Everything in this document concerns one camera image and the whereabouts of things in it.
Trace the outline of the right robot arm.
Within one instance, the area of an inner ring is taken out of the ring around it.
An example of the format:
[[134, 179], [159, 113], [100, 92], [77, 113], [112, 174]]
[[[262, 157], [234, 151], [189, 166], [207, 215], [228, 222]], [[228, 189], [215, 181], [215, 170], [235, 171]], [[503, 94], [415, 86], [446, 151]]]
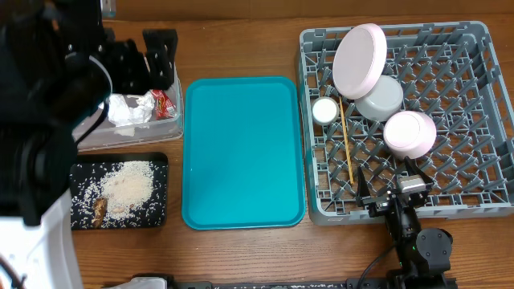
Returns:
[[[357, 171], [357, 205], [367, 209], [371, 218], [384, 218], [392, 245], [366, 267], [356, 287], [456, 288], [456, 281], [445, 277], [451, 269], [452, 235], [439, 228], [423, 229], [416, 213], [426, 203], [434, 180], [409, 157], [403, 163], [407, 175], [398, 178], [395, 188], [376, 197], [370, 194], [362, 170]], [[384, 278], [370, 279], [371, 269], [392, 250], [400, 267], [388, 271]]]

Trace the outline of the pink shallow bowl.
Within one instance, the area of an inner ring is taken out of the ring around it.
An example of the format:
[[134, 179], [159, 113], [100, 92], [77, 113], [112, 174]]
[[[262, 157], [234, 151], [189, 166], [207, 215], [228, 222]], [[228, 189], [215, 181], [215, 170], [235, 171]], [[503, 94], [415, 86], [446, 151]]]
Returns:
[[398, 159], [416, 159], [428, 153], [437, 136], [434, 121], [425, 113], [402, 111], [385, 123], [383, 137]]

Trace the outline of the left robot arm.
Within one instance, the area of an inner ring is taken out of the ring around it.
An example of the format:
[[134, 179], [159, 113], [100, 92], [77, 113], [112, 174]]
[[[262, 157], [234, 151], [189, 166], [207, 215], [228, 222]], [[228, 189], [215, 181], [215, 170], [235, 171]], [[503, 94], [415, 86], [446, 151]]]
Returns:
[[146, 50], [104, 28], [104, 1], [1, 4], [1, 285], [80, 288], [71, 236], [73, 130], [103, 121], [111, 94], [169, 88], [177, 32], [148, 29]]

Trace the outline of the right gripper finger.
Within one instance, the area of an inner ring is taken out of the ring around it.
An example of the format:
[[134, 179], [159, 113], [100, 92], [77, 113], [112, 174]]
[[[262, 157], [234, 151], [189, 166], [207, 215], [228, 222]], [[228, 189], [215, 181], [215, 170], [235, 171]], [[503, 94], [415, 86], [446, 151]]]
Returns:
[[357, 192], [356, 203], [359, 207], [365, 207], [366, 202], [371, 198], [367, 182], [361, 167], [357, 168]]
[[433, 188], [433, 179], [426, 175], [415, 163], [414, 160], [412, 160], [409, 157], [404, 157], [403, 159], [404, 165], [406, 167], [406, 171], [410, 176], [413, 175], [419, 175], [423, 182], [425, 183], [426, 191], [431, 191]]

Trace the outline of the red snack wrapper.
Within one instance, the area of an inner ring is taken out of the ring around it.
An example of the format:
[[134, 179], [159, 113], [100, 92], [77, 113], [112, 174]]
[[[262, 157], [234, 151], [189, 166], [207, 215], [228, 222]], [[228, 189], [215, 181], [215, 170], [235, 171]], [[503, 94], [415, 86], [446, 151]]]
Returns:
[[155, 100], [156, 119], [174, 118], [177, 115], [176, 106], [162, 90], [150, 91]]

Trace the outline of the white tissue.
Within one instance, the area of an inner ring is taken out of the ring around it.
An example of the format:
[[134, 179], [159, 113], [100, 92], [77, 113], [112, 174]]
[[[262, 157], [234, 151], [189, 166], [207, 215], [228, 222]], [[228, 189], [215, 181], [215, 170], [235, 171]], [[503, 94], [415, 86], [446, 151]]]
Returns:
[[149, 122], [155, 107], [150, 91], [143, 96], [111, 94], [108, 98], [108, 120], [116, 127], [116, 134], [135, 136], [134, 124]]

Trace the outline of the wooden chopstick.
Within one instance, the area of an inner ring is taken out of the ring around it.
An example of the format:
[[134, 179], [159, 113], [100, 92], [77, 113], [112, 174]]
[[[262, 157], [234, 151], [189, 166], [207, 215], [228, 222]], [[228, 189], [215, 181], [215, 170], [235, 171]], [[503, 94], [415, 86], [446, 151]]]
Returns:
[[348, 166], [348, 172], [349, 172], [349, 183], [350, 185], [354, 184], [353, 179], [353, 166], [352, 166], [352, 158], [349, 151], [349, 138], [348, 138], [348, 131], [346, 126], [346, 119], [345, 119], [345, 111], [344, 106], [342, 102], [342, 97], [339, 96], [339, 108], [340, 108], [340, 115], [341, 115], [341, 126], [343, 130], [343, 137], [344, 137], [344, 143], [345, 143], [345, 155], [346, 155], [346, 162]]

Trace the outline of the white cup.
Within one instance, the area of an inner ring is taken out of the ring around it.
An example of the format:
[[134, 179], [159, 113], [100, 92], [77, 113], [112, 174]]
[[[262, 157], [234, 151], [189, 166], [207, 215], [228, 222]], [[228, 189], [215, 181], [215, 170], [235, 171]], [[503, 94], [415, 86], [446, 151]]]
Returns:
[[312, 103], [312, 118], [318, 125], [331, 124], [339, 114], [339, 105], [330, 97], [320, 97]]

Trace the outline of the pink round plate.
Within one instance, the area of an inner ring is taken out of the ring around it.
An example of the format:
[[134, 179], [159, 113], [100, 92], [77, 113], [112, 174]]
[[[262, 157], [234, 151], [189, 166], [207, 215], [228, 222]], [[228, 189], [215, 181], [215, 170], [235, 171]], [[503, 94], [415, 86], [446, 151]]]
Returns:
[[341, 40], [332, 63], [332, 80], [340, 94], [356, 100], [371, 91], [386, 62], [384, 31], [374, 23], [352, 28]]

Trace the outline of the grey bowl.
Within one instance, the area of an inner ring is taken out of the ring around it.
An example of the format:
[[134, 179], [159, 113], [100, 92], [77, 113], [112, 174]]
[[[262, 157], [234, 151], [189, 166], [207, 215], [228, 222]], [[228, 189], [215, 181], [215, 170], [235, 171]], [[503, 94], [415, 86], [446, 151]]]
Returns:
[[400, 110], [402, 100], [401, 84], [391, 76], [381, 75], [373, 89], [354, 103], [366, 119], [383, 122]]

